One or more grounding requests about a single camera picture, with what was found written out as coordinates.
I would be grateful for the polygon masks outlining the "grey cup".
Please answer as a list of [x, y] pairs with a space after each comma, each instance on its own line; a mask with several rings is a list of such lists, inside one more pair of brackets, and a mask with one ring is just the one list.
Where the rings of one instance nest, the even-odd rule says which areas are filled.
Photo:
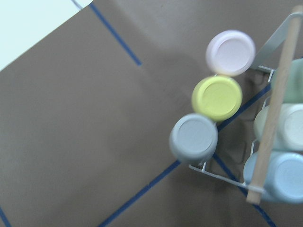
[[192, 166], [202, 166], [208, 161], [216, 150], [217, 142], [216, 123], [198, 113], [180, 118], [169, 136], [169, 148], [174, 157]]

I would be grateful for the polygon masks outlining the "yellow cup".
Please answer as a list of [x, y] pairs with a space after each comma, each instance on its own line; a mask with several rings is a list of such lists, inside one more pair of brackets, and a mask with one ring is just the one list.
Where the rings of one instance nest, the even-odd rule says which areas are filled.
[[221, 122], [239, 110], [242, 99], [242, 89], [237, 81], [226, 76], [211, 76], [196, 84], [191, 105], [195, 113]]

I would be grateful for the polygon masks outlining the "pink cup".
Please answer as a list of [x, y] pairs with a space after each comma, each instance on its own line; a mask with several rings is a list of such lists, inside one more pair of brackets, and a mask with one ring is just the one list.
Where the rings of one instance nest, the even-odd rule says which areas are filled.
[[239, 30], [226, 30], [212, 38], [205, 60], [213, 73], [234, 77], [252, 65], [255, 54], [255, 43], [249, 35]]

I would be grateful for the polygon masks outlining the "cream white cup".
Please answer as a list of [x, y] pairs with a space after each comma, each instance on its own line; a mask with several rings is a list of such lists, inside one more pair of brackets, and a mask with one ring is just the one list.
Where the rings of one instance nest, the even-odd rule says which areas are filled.
[[[254, 120], [254, 134], [261, 140], [269, 107], [264, 107]], [[276, 134], [273, 142], [274, 150], [298, 151], [303, 150], [303, 105], [282, 104]]]

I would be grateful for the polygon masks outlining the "mint green cup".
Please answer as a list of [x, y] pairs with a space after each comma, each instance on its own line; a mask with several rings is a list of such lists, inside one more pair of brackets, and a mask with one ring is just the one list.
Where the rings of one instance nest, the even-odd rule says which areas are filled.
[[293, 60], [287, 80], [283, 103], [303, 102], [303, 59]]

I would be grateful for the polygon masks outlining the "light blue cup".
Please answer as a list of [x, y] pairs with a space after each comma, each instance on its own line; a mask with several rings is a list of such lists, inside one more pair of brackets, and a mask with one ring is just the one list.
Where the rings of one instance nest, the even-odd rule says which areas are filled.
[[303, 156], [273, 150], [262, 192], [249, 190], [248, 202], [270, 201], [299, 204], [303, 202]]

